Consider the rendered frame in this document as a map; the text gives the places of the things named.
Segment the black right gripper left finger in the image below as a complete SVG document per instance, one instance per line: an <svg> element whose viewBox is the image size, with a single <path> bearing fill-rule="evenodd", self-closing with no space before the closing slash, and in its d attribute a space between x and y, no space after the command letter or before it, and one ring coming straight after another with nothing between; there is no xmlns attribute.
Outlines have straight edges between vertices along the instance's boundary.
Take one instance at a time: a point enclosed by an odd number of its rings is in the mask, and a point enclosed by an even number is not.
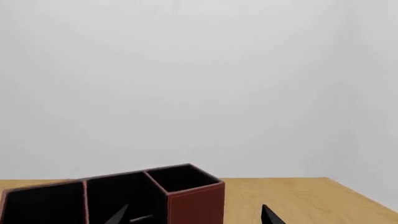
<svg viewBox="0 0 398 224"><path fill-rule="evenodd" d="M123 216L128 208L128 205L123 206L118 212L116 212L105 224L119 224L123 219Z"/></svg>

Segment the brown leather compartment caddy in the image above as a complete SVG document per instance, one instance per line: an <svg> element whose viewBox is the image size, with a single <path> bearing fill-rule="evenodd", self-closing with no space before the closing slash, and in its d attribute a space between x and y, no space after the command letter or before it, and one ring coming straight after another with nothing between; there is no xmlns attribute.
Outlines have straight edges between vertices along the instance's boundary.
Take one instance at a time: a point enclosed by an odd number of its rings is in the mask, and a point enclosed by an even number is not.
<svg viewBox="0 0 398 224"><path fill-rule="evenodd" d="M191 164L6 190L0 224L223 224L224 182Z"/></svg>

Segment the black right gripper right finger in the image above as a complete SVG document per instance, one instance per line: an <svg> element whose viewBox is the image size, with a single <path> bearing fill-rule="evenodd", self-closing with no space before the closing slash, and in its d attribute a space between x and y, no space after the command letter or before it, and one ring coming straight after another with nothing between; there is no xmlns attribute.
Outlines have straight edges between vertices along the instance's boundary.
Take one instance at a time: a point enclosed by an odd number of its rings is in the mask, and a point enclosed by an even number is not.
<svg viewBox="0 0 398 224"><path fill-rule="evenodd" d="M261 223L262 224L286 224L267 205L262 205Z"/></svg>

